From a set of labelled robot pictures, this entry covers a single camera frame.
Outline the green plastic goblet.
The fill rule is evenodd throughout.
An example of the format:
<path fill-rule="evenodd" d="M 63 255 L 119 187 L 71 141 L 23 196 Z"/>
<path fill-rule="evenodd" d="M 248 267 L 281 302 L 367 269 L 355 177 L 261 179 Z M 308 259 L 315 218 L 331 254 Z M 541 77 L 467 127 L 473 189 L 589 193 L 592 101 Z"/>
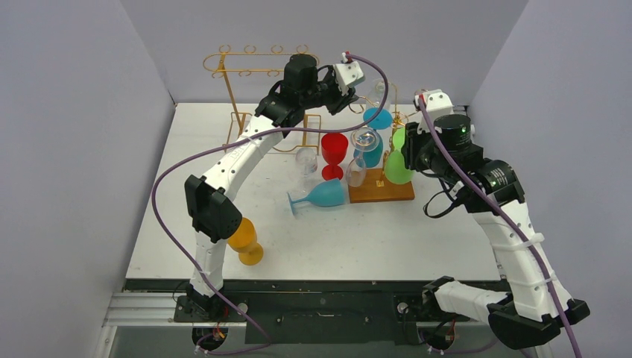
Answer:
<path fill-rule="evenodd" d="M 403 185 L 409 183 L 413 172 L 405 167 L 402 147 L 405 142 L 405 128 L 397 129 L 391 137 L 392 150 L 385 162 L 385 177 L 394 184 Z"/>

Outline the clear patterned wine glass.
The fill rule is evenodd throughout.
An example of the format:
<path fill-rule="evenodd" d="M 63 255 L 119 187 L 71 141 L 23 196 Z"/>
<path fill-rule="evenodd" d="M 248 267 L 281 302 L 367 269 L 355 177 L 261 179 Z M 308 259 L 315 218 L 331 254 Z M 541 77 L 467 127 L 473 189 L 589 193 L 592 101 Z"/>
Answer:
<path fill-rule="evenodd" d="M 369 93 L 365 96 L 367 108 L 377 108 L 389 111 L 392 104 L 393 88 L 391 83 L 376 79 L 372 82 Z"/>

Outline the small clear front wine glass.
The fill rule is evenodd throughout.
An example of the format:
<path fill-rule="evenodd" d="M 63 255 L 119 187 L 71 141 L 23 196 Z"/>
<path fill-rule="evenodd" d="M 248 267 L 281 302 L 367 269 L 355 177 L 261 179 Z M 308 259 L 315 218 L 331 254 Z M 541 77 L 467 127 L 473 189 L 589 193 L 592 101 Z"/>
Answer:
<path fill-rule="evenodd" d="M 350 134 L 350 143 L 354 154 L 347 167 L 346 181 L 350 187 L 359 187 L 364 183 L 368 169 L 364 156 L 379 147 L 379 134 L 372 128 L 362 127 Z"/>

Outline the blue plastic goblet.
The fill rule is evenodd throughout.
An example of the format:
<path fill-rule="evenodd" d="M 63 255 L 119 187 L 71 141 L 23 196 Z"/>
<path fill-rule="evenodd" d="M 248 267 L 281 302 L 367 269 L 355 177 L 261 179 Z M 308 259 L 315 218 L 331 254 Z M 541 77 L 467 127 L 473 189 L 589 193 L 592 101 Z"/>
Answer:
<path fill-rule="evenodd" d="M 319 183 L 303 198 L 293 199 L 289 192 L 287 192 L 287 198 L 294 216 L 297 214 L 296 205 L 298 203 L 309 202 L 317 207 L 336 207 L 346 203 L 345 191 L 338 178 Z"/>
<path fill-rule="evenodd" d="M 360 154 L 367 168 L 376 167 L 382 158 L 384 151 L 383 139 L 379 133 L 391 127 L 393 116 L 385 109 L 377 114 L 376 118 L 366 126 L 353 131 L 350 135 L 354 147 L 354 157 Z"/>

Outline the gold hook rack wooden base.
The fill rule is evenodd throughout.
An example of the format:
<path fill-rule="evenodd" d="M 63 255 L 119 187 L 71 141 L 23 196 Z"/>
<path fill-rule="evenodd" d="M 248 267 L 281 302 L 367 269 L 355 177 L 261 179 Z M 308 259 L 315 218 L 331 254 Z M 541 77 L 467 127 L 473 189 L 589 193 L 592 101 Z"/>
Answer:
<path fill-rule="evenodd" d="M 384 173 L 385 162 L 392 150 L 391 137 L 399 128 L 404 128 L 408 123 L 410 115 L 399 111 L 397 105 L 391 112 L 393 122 L 390 127 L 389 137 L 381 135 L 384 143 L 384 151 L 380 163 L 374 168 L 368 168 L 364 183 L 359 187 L 350 187 L 349 196 L 352 204 L 386 201 L 411 201 L 415 199 L 414 187 L 411 183 L 397 185 L 391 183 Z"/>

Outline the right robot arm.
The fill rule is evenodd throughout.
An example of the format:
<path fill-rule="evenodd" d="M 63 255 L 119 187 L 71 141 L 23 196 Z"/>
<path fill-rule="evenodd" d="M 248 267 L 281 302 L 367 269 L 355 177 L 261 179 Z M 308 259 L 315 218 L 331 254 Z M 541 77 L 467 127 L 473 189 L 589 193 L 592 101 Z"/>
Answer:
<path fill-rule="evenodd" d="M 486 158 L 462 114 L 435 119 L 428 129 L 408 123 L 401 147 L 407 169 L 437 178 L 452 208 L 464 207 L 484 231 L 509 290 L 493 291 L 444 276 L 423 289 L 429 318 L 453 313 L 487 324 L 514 350 L 544 345 L 590 314 L 557 278 L 533 228 L 525 193 L 513 168 Z"/>

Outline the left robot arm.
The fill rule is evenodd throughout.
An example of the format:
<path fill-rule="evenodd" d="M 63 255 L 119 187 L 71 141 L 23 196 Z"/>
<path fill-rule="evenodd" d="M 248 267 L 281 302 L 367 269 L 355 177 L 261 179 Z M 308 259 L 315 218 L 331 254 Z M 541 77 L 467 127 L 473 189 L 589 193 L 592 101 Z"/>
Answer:
<path fill-rule="evenodd" d="M 234 205 L 247 176 L 261 159 L 297 127 L 307 110 L 325 107 L 330 114 L 341 112 L 358 100 L 355 87 L 364 80 L 360 64 L 345 57 L 327 65 L 318 74 L 317 60 L 310 54 L 293 54 L 283 77 L 259 102 L 253 117 L 233 149 L 201 176 L 190 175 L 184 184 L 187 211 L 196 234 L 195 270 L 186 296 L 194 312 L 205 321 L 219 317 L 222 300 L 216 295 L 223 286 L 222 268 L 229 239 L 243 222 Z"/>

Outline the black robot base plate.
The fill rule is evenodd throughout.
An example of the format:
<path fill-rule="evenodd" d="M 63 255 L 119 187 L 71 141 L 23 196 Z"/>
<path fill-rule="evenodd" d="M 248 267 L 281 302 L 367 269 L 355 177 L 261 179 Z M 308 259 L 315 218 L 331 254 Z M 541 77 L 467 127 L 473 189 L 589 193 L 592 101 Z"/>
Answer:
<path fill-rule="evenodd" d="M 442 334 L 457 316 L 423 300 L 423 281 L 230 280 L 223 298 L 203 298 L 191 284 L 172 292 L 174 320 L 194 325 L 204 348 L 237 333 L 247 345 L 354 344 L 391 341 L 417 345 L 423 335 Z"/>

